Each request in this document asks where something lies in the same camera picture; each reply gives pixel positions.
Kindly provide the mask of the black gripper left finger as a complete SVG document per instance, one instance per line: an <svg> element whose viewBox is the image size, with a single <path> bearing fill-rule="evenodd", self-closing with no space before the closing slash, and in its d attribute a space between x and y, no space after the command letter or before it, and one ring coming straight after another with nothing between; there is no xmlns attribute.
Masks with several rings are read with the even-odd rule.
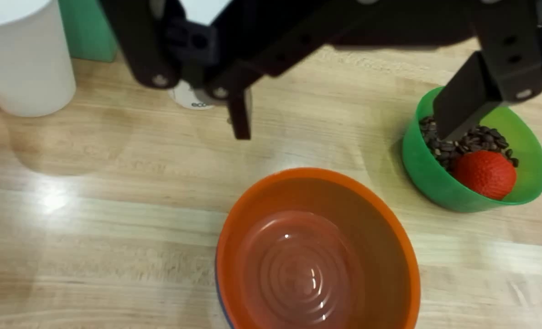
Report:
<svg viewBox="0 0 542 329"><path fill-rule="evenodd" d="M250 88L278 77L336 35L340 0L230 0L210 22L181 0L101 0L133 78L153 89L188 82L221 102L236 139L250 139Z"/></svg>

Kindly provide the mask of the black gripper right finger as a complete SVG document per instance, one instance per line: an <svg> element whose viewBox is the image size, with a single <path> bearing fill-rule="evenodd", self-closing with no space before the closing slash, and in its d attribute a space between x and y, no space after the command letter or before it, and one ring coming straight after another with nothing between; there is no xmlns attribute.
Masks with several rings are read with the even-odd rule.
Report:
<svg viewBox="0 0 542 329"><path fill-rule="evenodd" d="M504 102L542 93L542 0L467 0L480 49L433 102L442 139L456 139Z"/></svg>

